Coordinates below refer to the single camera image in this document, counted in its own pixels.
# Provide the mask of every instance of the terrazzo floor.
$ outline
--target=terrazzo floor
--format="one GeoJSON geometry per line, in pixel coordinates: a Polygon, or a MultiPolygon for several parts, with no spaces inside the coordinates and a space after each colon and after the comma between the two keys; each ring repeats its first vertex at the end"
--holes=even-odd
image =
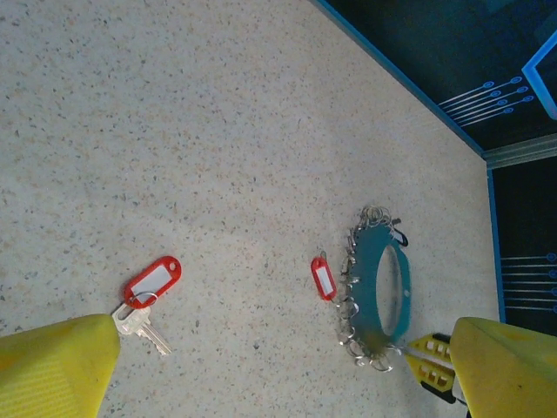
{"type": "Polygon", "coordinates": [[[173,353],[123,337],[100,417],[465,416],[354,366],[309,263],[387,206],[404,340],[497,318],[485,164],[310,2],[6,1],[0,34],[0,335],[110,313],[170,254],[173,353]]]}

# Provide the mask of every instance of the red plastic frame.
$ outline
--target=red plastic frame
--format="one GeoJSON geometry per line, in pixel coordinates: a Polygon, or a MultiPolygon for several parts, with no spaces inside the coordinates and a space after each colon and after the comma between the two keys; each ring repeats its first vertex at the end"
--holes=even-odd
{"type": "Polygon", "coordinates": [[[158,298],[160,298],[160,296],[164,292],[166,292],[168,289],[170,289],[174,285],[174,283],[176,283],[180,279],[180,277],[182,277],[182,265],[174,257],[171,257],[170,255],[166,255],[166,256],[158,259],[157,261],[155,261],[153,264],[151,264],[147,268],[145,268],[143,270],[143,272],[141,272],[139,275],[137,275],[136,277],[131,279],[125,285],[125,287],[124,287],[125,303],[126,303],[126,305],[128,305],[129,307],[133,307],[134,309],[143,309],[144,307],[149,307],[150,305],[155,303],[158,300],[158,298]],[[175,266],[174,270],[171,270],[171,265],[172,264],[174,264],[174,266],[175,266]],[[137,283],[139,283],[141,280],[143,280],[146,276],[151,274],[159,266],[164,266],[164,268],[166,269],[168,274],[171,276],[171,279],[164,286],[162,286],[160,289],[158,289],[156,292],[154,292],[157,295],[157,298],[155,298],[154,296],[151,296],[148,300],[146,300],[143,303],[140,302],[137,299],[135,299],[134,301],[131,302],[131,300],[135,296],[133,294],[133,292],[131,291],[131,289],[137,283]]]}
{"type": "Polygon", "coordinates": [[[331,270],[329,269],[327,260],[324,257],[316,257],[313,259],[312,274],[313,274],[313,279],[315,280],[315,286],[317,286],[317,290],[319,291],[319,296],[321,296],[321,299],[332,300],[332,298],[334,298],[337,294],[337,285],[335,285],[334,283],[334,278],[332,277],[331,270]],[[319,276],[317,275],[317,271],[322,267],[325,268],[325,270],[327,271],[327,275],[331,280],[332,292],[330,292],[329,294],[326,294],[325,291],[323,290],[323,287],[321,286],[321,282],[319,281],[319,276]]]}

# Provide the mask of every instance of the teal ring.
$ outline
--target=teal ring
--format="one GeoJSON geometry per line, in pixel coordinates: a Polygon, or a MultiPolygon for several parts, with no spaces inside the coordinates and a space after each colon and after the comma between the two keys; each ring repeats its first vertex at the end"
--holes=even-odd
{"type": "Polygon", "coordinates": [[[393,239],[391,228],[385,224],[370,226],[355,233],[356,247],[352,255],[356,263],[350,267],[350,276],[359,277],[359,283],[352,287],[351,296],[359,306],[359,312],[351,319],[355,329],[354,339],[366,351],[364,333],[381,336],[384,341],[395,343],[410,326],[411,279],[408,258],[393,239]],[[397,257],[400,271],[400,301],[394,307],[399,312],[393,333],[387,335],[381,324],[377,304],[377,274],[379,262],[385,250],[391,247],[397,257]]]}

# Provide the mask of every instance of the key head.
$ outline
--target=key head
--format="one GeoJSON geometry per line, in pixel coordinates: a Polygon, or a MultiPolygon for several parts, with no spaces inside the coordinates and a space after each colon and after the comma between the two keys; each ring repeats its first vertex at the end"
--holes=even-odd
{"type": "Polygon", "coordinates": [[[116,329],[123,335],[134,334],[143,324],[149,324],[150,307],[143,309],[133,309],[125,303],[120,305],[116,311],[112,313],[112,319],[116,324],[116,329]]]}

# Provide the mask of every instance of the metal key blade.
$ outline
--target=metal key blade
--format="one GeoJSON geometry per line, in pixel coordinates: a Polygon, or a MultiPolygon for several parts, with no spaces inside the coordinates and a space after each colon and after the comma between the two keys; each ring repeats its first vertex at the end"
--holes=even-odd
{"type": "Polygon", "coordinates": [[[149,322],[144,322],[144,324],[136,331],[136,334],[140,337],[146,337],[153,344],[155,344],[155,347],[157,347],[157,350],[162,355],[168,355],[172,352],[163,336],[159,334],[149,322]]]}

